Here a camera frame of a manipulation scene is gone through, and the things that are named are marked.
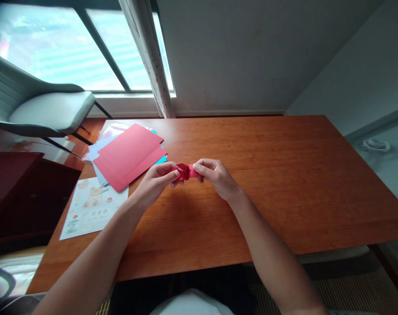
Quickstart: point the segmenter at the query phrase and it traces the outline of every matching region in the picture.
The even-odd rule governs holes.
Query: red paper
[[[127,175],[151,154],[152,151],[156,150],[157,146],[163,140],[163,138],[157,136],[152,131],[138,124],[134,124],[99,150],[98,153],[102,157],[101,160],[104,159],[108,164],[112,165],[116,173]]]
[[[199,177],[200,174],[193,169],[193,164],[185,165],[183,163],[177,164],[174,168],[166,172],[166,174],[178,170],[180,172],[179,178],[176,180],[189,180],[190,178]]]
[[[139,164],[137,164],[129,173],[123,175],[115,167],[114,163],[110,163],[102,155],[92,161],[104,175],[106,180],[110,185],[116,190],[121,191],[132,181],[134,181],[138,176],[140,176],[144,171],[150,168],[156,161],[162,158],[167,152],[157,146],[148,156],[145,157]]]

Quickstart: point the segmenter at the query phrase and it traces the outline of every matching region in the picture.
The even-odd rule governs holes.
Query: chair backrest
[[[46,93],[48,85],[0,57],[0,121],[7,122],[19,105]]]

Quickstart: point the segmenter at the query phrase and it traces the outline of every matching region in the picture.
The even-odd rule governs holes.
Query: chair leg
[[[87,133],[91,134],[91,133],[90,133],[89,131],[87,131],[86,128],[83,127],[82,125],[80,125],[79,128],[81,128],[81,129],[85,130]]]
[[[98,104],[97,101],[95,101],[94,104],[95,104],[95,105],[99,108],[99,110],[100,110],[101,112],[103,112],[108,118],[114,119],[113,117],[111,117],[111,115],[110,115],[104,108],[102,108],[102,106],[101,106],[100,104]]]
[[[93,143],[87,139],[85,139],[83,136],[81,136],[80,134],[78,134],[77,132],[74,132],[72,134],[72,136],[75,136],[76,138],[78,138],[80,141],[85,142],[87,145],[92,145]]]
[[[61,144],[57,143],[56,141],[51,140],[50,138],[42,138],[42,139],[44,141],[47,141],[49,144],[52,144],[53,146],[55,146],[55,147],[57,147],[59,149],[65,150],[66,152],[69,152],[71,155],[74,155],[74,156],[78,157],[75,153],[70,151],[68,148],[62,146]]]

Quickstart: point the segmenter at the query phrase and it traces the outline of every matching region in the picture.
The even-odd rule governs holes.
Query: red origami
[[[200,177],[200,174],[193,169],[193,164],[185,165],[183,163],[177,164],[175,167],[167,171],[165,174],[178,170],[180,173],[179,178],[176,180],[189,180],[190,178]]]

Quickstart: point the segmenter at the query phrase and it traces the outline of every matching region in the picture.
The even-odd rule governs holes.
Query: left hand
[[[154,204],[164,191],[164,188],[176,182],[180,176],[178,170],[164,175],[167,171],[175,167],[175,162],[165,162],[153,165],[145,174],[139,186],[130,195],[129,199],[134,201],[137,206],[146,210]]]

